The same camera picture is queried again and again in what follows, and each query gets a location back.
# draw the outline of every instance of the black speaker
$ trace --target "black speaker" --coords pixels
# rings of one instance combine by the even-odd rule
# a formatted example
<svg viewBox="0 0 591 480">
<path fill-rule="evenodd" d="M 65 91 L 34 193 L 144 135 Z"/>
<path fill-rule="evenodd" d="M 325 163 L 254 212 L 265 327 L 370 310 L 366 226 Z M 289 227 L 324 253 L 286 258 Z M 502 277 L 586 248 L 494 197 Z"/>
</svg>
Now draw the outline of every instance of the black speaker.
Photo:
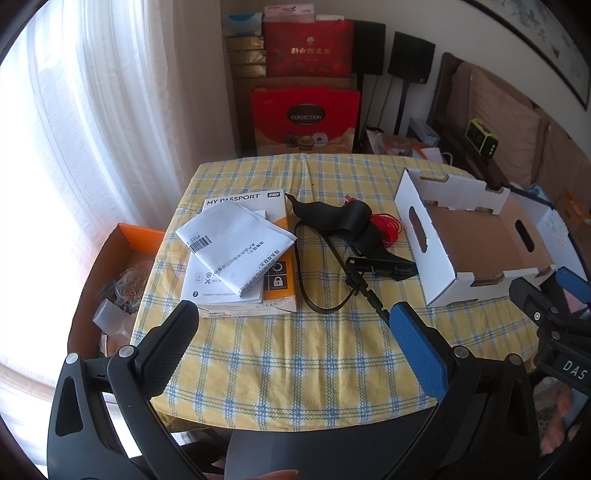
<svg viewBox="0 0 591 480">
<path fill-rule="evenodd" d="M 353 73 L 383 74 L 386 25 L 364 20 L 351 21 L 353 22 Z"/>
<path fill-rule="evenodd" d="M 395 32 L 388 73 L 412 83 L 427 83 L 431 73 L 435 44 Z"/>
</svg>

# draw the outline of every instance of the black strap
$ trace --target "black strap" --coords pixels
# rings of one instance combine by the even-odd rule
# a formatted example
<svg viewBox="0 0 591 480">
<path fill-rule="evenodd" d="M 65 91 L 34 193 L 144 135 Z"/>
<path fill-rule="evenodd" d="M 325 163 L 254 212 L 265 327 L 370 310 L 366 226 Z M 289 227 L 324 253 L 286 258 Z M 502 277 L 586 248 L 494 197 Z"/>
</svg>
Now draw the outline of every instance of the black strap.
<svg viewBox="0 0 591 480">
<path fill-rule="evenodd" d="M 305 221 L 300 220 L 294 228 L 294 233 L 297 232 L 298 227 L 304 226 L 304 225 L 308 225 L 308 224 L 305 223 Z M 326 234 L 325 232 L 320 231 L 320 230 L 318 230 L 317 232 L 320 235 L 320 237 L 329 246 L 330 251 L 332 251 L 333 255 L 335 256 L 335 258 L 339 262 L 341 268 L 346 271 L 345 262 L 343 262 L 343 259 L 340 257 L 339 253 L 336 251 L 336 248 L 333 245 L 333 242 L 330 240 L 328 234 Z M 295 250 L 295 254 L 296 254 L 295 255 L 295 265 L 297 267 L 297 279 L 298 279 L 298 283 L 300 284 L 301 296 L 304 297 L 304 302 L 306 302 L 306 305 L 308 305 L 308 307 L 310 307 L 316 313 L 320 313 L 322 315 L 328 315 L 329 313 L 338 312 L 349 301 L 349 299 L 351 298 L 351 295 L 357 294 L 357 289 L 354 288 L 349 292 L 349 294 L 345 297 L 345 299 L 341 303 L 339 303 L 336 307 L 331 307 L 331 308 L 319 307 L 317 304 L 315 304 L 313 301 L 310 300 L 308 294 L 306 293 L 306 289 L 304 288 L 304 280 L 301 275 L 300 251 L 297 248 L 297 241 L 294 243 L 294 250 Z"/>
<path fill-rule="evenodd" d="M 376 260 L 400 260 L 384 247 L 379 228 L 370 221 L 371 208 L 366 203 L 357 200 L 335 207 L 322 202 L 301 203 L 293 195 L 285 196 L 289 198 L 294 214 L 305 220 L 306 225 L 326 233 L 323 236 L 325 241 L 330 232 L 330 235 L 345 240 L 357 255 Z"/>
</svg>

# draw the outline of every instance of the red gift box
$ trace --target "red gift box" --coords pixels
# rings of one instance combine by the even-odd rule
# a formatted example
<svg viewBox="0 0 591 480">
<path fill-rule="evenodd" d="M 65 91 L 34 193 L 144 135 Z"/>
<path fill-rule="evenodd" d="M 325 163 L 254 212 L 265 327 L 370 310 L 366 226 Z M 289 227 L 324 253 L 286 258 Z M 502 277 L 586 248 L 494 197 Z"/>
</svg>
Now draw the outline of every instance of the red gift box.
<svg viewBox="0 0 591 480">
<path fill-rule="evenodd" d="M 266 23 L 267 76 L 349 77 L 353 24 Z"/>
<path fill-rule="evenodd" d="M 359 92 L 328 87 L 259 87 L 251 94 L 259 155 L 351 153 Z"/>
</svg>

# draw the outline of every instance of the orange box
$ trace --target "orange box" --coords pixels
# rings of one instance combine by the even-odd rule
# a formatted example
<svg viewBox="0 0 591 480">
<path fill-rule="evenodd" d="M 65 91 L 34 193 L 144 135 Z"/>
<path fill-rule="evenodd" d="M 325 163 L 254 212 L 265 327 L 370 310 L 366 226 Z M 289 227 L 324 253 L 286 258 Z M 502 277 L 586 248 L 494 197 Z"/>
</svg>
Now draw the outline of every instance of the orange box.
<svg viewBox="0 0 591 480">
<path fill-rule="evenodd" d="M 98 292 L 128 268 L 144 261 L 154 263 L 163 239 L 164 232 L 158 230 L 125 223 L 115 227 L 100 249 L 82 288 L 68 336 L 68 353 L 77 352 L 82 358 L 99 356 L 101 331 L 92 322 L 102 301 Z"/>
<path fill-rule="evenodd" d="M 585 207 L 579 202 L 573 192 L 567 190 L 556 204 L 562 220 L 566 223 L 570 233 L 575 234 L 579 228 L 584 230 L 591 227 L 591 215 L 585 210 Z"/>
</svg>

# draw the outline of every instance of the red cable coil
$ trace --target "red cable coil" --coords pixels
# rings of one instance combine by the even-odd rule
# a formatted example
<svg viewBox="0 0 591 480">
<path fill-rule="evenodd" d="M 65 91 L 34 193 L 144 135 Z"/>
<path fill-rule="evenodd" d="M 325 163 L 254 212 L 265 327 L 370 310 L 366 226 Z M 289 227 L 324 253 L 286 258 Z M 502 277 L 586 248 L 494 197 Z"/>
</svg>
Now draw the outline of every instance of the red cable coil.
<svg viewBox="0 0 591 480">
<path fill-rule="evenodd" d="M 357 199 L 346 199 L 345 205 L 353 200 Z M 384 246 L 388 248 L 394 245 L 394 242 L 398 240 L 398 235 L 402 232 L 402 224 L 400 223 L 400 220 L 389 213 L 373 213 L 370 220 L 376 227 L 378 227 L 382 234 L 382 243 Z"/>
</svg>

